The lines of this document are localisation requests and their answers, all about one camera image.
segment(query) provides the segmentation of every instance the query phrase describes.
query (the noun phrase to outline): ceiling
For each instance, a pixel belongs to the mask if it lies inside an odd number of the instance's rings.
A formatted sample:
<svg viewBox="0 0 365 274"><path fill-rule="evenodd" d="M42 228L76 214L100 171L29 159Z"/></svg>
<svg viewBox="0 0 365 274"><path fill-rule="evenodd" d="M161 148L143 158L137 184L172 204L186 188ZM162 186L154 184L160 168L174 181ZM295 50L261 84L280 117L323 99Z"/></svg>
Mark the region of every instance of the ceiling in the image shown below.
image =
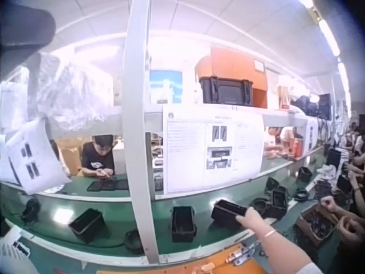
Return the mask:
<svg viewBox="0 0 365 274"><path fill-rule="evenodd" d="M16 2L48 10L54 16L58 30L46 51L126 32L131 8L131 0ZM151 30L189 31L219 38L265 55L300 76L336 68L327 41L299 0L152 0L151 9ZM120 71L122 63L121 58L113 58L98 66ZM328 77L321 78L308 81L320 93L327 93L330 82Z"/></svg>

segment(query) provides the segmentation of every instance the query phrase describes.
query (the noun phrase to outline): plastic bag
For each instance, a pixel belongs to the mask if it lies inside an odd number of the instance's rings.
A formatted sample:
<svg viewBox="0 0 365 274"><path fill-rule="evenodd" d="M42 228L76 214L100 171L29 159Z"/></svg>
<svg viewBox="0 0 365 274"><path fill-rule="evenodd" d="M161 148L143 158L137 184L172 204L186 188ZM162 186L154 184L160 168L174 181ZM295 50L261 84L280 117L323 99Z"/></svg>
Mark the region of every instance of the plastic bag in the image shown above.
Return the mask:
<svg viewBox="0 0 365 274"><path fill-rule="evenodd" d="M112 78L96 68L44 53L31 57L27 67L30 120L52 118L65 130L78 130L103 121L113 106Z"/></svg>

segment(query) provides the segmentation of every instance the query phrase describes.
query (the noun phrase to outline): instruction sheet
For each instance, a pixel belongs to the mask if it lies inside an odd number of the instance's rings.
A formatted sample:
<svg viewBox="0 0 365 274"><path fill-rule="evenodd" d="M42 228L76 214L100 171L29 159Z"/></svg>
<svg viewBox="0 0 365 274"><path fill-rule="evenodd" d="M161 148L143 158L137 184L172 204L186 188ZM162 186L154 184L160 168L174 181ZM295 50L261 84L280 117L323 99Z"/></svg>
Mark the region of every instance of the instruction sheet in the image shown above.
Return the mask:
<svg viewBox="0 0 365 274"><path fill-rule="evenodd" d="M24 124L6 142L10 168L28 195L72 182L52 150L45 122L38 119Z"/></svg>
<svg viewBox="0 0 365 274"><path fill-rule="evenodd" d="M261 114L213 105L164 105L164 193L208 190L255 178L261 169Z"/></svg>

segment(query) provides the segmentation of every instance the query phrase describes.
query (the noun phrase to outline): bracelet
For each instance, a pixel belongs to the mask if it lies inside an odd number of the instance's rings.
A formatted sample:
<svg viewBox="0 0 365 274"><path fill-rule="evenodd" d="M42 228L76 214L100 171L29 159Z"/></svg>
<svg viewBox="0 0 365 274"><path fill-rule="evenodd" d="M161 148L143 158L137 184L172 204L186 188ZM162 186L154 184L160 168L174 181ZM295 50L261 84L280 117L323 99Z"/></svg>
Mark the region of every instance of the bracelet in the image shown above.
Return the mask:
<svg viewBox="0 0 365 274"><path fill-rule="evenodd" d="M274 234L276 232L276 230L271 230L270 232L266 233L266 235L263 237L263 238L267 238L269 237L270 235Z"/></svg>

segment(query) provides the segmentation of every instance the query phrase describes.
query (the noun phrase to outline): black t-shirt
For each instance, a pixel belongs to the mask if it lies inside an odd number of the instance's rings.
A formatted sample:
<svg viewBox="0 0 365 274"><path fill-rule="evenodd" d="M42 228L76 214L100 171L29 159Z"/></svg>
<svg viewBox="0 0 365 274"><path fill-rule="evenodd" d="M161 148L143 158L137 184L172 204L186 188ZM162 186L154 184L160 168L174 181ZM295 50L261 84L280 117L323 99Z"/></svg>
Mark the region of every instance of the black t-shirt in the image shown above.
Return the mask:
<svg viewBox="0 0 365 274"><path fill-rule="evenodd" d="M82 167L88 170L109 168L114 171L114 158L112 150L107 155L101 156L96 152L93 143L86 143L82 149Z"/></svg>

